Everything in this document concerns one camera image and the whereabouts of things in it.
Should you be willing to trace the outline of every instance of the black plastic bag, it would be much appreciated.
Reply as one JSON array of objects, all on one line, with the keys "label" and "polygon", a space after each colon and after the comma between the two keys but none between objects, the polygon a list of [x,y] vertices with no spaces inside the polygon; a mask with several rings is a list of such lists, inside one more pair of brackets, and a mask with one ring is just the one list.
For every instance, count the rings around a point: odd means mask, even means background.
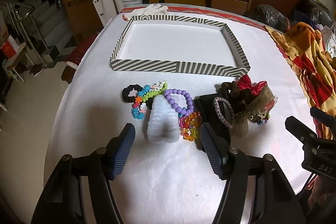
[{"label": "black plastic bag", "polygon": [[295,10],[305,14],[314,24],[327,25],[330,28],[335,21],[328,8],[318,0],[300,0]]},{"label": "black plastic bag", "polygon": [[254,9],[251,19],[264,23],[283,33],[287,32],[291,27],[290,21],[286,16],[273,6],[267,4],[258,5]]}]

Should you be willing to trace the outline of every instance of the pink beaded bracelet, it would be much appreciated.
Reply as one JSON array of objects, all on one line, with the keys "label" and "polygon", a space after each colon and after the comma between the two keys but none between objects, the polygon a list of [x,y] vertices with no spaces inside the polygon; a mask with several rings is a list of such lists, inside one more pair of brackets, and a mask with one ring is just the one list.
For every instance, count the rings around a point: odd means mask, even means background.
[{"label": "pink beaded bracelet", "polygon": [[[181,108],[175,100],[171,97],[171,94],[181,94],[184,95],[185,100],[187,102],[187,109]],[[190,94],[187,93],[185,90],[177,90],[177,89],[169,89],[164,90],[163,92],[164,97],[167,99],[169,104],[171,104],[171,107],[175,109],[175,111],[181,115],[189,116],[191,113],[194,112],[194,106],[193,106],[193,99],[190,97]]]}]

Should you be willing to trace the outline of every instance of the white floor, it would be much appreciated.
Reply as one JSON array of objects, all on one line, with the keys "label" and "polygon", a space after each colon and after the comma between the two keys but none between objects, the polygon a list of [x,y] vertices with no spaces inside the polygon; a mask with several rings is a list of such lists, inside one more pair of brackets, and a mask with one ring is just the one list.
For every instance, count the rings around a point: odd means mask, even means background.
[{"label": "white floor", "polygon": [[65,63],[37,77],[23,73],[26,83],[14,81],[6,97],[8,112],[0,124],[0,191],[26,224],[43,189],[44,159],[53,120],[68,86],[61,80]]}]

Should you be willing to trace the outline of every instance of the hair accessory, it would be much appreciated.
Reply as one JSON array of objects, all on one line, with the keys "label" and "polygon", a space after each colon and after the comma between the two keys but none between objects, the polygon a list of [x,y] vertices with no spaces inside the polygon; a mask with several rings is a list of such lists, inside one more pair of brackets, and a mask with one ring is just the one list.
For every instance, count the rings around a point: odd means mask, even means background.
[{"label": "hair accessory", "polygon": [[138,92],[138,96],[139,92],[142,91],[142,87],[140,85],[129,85],[127,88],[124,88],[122,91],[122,97],[125,103],[135,102],[135,96],[128,96],[133,89]]},{"label": "hair accessory", "polygon": [[151,86],[150,86],[150,85],[145,85],[145,86],[143,87],[143,89],[142,89],[140,92],[138,92],[138,96],[142,97],[142,96],[144,96],[147,92],[149,92],[150,90],[151,90]]},{"label": "hair accessory", "polygon": [[183,139],[192,142],[197,139],[197,127],[201,125],[201,114],[199,112],[193,112],[187,117],[182,117],[180,118],[179,125],[183,128],[181,133]]},{"label": "hair accessory", "polygon": [[132,114],[133,114],[134,118],[139,119],[139,120],[141,120],[145,117],[145,114],[140,112],[139,108],[137,108],[137,107],[132,109]]},{"label": "hair accessory", "polygon": [[[218,93],[201,95],[198,99],[194,100],[194,104],[201,113],[202,123],[209,123],[216,135],[224,138],[230,145],[231,136],[229,129],[223,125],[216,114],[215,105],[213,104],[213,99],[215,97],[218,97]],[[224,104],[222,102],[219,103],[219,107],[223,116],[226,117]]]},{"label": "hair accessory", "polygon": [[142,102],[142,98],[140,96],[136,97],[135,102],[140,104]]},{"label": "hair accessory", "polygon": [[257,124],[268,121],[269,112],[278,99],[266,81],[253,85],[248,75],[241,77],[238,82],[222,83],[218,93],[229,101],[235,114],[235,126],[230,133],[240,138],[248,133],[248,121]]},{"label": "hair accessory", "polygon": [[[181,108],[175,100],[171,97],[171,94],[181,94],[185,97],[186,103],[187,103],[187,108]],[[163,92],[164,97],[166,100],[169,102],[171,107],[175,109],[177,113],[179,113],[179,117],[189,116],[191,113],[194,111],[194,106],[193,106],[193,99],[190,97],[190,94],[187,93],[185,90],[177,90],[177,89],[167,89]]]},{"label": "hair accessory", "polygon": [[[137,97],[128,96],[132,89],[138,91]],[[159,81],[155,85],[145,85],[143,88],[139,85],[130,85],[123,89],[123,99],[125,102],[130,101],[132,105],[132,114],[136,119],[143,119],[146,112],[146,106],[152,108],[153,98],[162,94],[168,88],[166,81]]]},{"label": "hair accessory", "polygon": [[[230,114],[231,114],[231,123],[229,123],[223,116],[222,112],[221,112],[221,109],[219,108],[219,103],[218,102],[223,102],[224,104],[226,104],[227,108],[229,109],[230,111]],[[213,99],[213,104],[215,106],[215,110],[216,110],[216,113],[217,113],[217,116],[218,116],[218,119],[220,119],[220,121],[227,127],[227,128],[230,128],[232,129],[233,128],[233,124],[235,122],[235,116],[234,116],[234,113],[233,113],[233,109],[229,103],[228,100],[222,98],[222,97],[215,97]]]}]

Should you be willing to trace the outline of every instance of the staircase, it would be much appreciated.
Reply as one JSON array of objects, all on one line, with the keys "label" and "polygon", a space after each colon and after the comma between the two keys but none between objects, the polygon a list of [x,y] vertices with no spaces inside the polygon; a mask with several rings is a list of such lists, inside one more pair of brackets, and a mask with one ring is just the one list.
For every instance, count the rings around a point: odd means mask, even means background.
[{"label": "staircase", "polygon": [[22,0],[24,4],[34,6],[32,13],[35,24],[26,25],[33,43],[46,47],[37,47],[46,63],[64,61],[75,49],[65,8],[60,0]]}]

